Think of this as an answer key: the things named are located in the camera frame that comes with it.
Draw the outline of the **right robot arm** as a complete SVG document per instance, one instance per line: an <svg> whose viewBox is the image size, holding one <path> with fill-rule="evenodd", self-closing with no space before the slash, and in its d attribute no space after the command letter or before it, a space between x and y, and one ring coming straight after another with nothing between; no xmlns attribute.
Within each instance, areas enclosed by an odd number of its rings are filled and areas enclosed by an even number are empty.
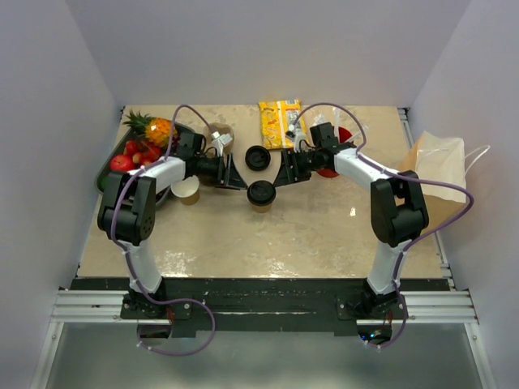
<svg viewBox="0 0 519 389"><path fill-rule="evenodd" d="M354 309L380 318L398 299L401 265L408 245L429 225L429 216L418 175L398 173L364 156L352 142L340 142L329 122L311 128L313 145L281 153L281 166L273 185L308 181L314 172L330 169L368 190L371 228L378 239L371 272L364 281L360 302Z"/></svg>

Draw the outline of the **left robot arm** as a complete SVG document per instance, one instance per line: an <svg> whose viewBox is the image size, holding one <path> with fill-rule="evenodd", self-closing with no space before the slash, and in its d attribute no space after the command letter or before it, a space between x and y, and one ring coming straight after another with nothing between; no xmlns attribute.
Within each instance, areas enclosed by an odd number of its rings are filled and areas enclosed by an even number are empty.
<svg viewBox="0 0 519 389"><path fill-rule="evenodd" d="M168 308L168 298L158 292L163 277L148 241L155 225L157 194L190 177L205 177L225 189L247 188L231 155L207 156L203 145L202 135L182 133L174 152L149 166L107 177L97 225L121 249L130 287L142 294L139 307L150 318L161 317Z"/></svg>

